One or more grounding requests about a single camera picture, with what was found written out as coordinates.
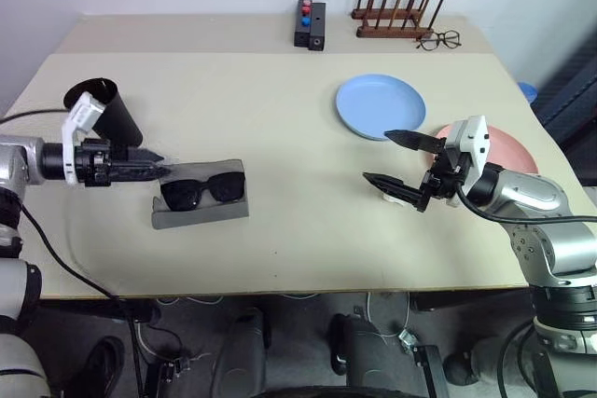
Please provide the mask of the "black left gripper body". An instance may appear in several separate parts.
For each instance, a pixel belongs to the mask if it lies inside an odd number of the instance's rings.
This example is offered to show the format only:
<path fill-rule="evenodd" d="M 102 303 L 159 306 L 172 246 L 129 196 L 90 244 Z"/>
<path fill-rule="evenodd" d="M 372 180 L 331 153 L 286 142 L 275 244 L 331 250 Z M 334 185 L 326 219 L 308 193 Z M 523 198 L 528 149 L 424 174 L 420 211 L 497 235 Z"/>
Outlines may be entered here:
<path fill-rule="evenodd" d="M 111 144 L 108 140 L 85 139 L 75 148 L 77 180 L 85 187 L 111 186 Z"/>

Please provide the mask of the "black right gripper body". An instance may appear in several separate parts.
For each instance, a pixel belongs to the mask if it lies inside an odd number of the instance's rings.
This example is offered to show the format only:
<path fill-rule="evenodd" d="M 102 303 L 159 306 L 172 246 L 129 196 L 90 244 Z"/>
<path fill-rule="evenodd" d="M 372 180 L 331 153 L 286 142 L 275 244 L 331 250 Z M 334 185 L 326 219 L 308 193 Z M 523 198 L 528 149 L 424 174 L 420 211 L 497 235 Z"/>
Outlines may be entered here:
<path fill-rule="evenodd" d="M 446 155 L 437 155 L 423 176 L 417 201 L 417 211 L 424 212 L 431 198 L 450 199 L 456 194 L 456 187 L 466 178 L 466 161 L 461 157 L 455 167 Z"/>

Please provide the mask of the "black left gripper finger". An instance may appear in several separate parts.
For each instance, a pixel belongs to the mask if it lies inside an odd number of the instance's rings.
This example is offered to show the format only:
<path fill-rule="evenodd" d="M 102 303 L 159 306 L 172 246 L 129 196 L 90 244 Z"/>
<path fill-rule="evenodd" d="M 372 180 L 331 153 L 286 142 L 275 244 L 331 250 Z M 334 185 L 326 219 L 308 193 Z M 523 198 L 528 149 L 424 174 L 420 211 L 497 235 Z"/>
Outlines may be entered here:
<path fill-rule="evenodd" d="M 125 162 L 113 165 L 114 182 L 148 182 L 170 173 L 168 167 L 154 162 Z"/>
<path fill-rule="evenodd" d="M 161 162 L 163 156 L 146 148 L 114 148 L 113 160 L 118 162 Z"/>

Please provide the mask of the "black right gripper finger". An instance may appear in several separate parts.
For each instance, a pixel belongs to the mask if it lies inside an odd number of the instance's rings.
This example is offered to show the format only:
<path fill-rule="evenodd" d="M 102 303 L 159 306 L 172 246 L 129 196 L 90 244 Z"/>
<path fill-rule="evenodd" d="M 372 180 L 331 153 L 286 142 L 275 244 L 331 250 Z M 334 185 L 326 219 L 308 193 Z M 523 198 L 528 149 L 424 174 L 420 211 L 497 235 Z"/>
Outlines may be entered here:
<path fill-rule="evenodd" d="M 426 210 L 427 198 L 421 189 L 407 186 L 402 180 L 386 174 L 364 172 L 363 177 L 384 195 L 405 201 L 419 212 Z"/>
<path fill-rule="evenodd" d="M 389 130 L 384 136 L 390 141 L 410 150 L 424 152 L 441 152 L 444 139 L 412 130 Z"/>

